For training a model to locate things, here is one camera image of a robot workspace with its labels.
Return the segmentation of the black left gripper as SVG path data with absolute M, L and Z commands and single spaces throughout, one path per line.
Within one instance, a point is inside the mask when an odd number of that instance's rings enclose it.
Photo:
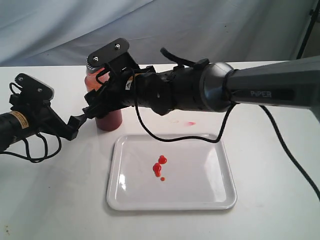
M 153 66 L 140 68 L 128 53 L 103 59 L 96 53 L 86 59 L 87 69 L 96 73 L 95 82 L 109 75 L 97 90 L 85 96 L 83 109 L 88 119 L 101 118 L 130 106 L 150 108 L 160 114 L 160 77 Z

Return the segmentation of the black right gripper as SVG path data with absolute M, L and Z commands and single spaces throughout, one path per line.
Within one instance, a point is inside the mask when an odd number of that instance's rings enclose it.
M 12 105 L 9 115 L 16 122 L 13 128 L 19 138 L 46 133 L 72 141 L 87 120 L 85 115 L 70 116 L 65 124 L 51 108 L 49 100 L 27 99 L 21 93 L 11 94 L 9 103 Z

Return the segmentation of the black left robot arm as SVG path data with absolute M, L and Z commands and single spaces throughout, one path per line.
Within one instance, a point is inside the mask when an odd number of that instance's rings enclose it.
M 320 116 L 318 56 L 234 69 L 224 62 L 179 67 L 164 72 L 130 69 L 112 76 L 85 95 L 87 118 L 100 118 L 130 106 L 164 116 L 173 110 L 222 113 L 233 104 L 310 110 Z

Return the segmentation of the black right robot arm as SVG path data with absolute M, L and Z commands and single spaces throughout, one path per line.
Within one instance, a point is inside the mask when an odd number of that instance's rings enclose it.
M 14 93 L 9 98 L 12 107 L 0 115 L 0 151 L 38 133 L 45 133 L 68 141 L 74 140 L 87 120 L 84 114 L 71 116 L 65 123 L 51 108 L 47 99 L 31 98 Z

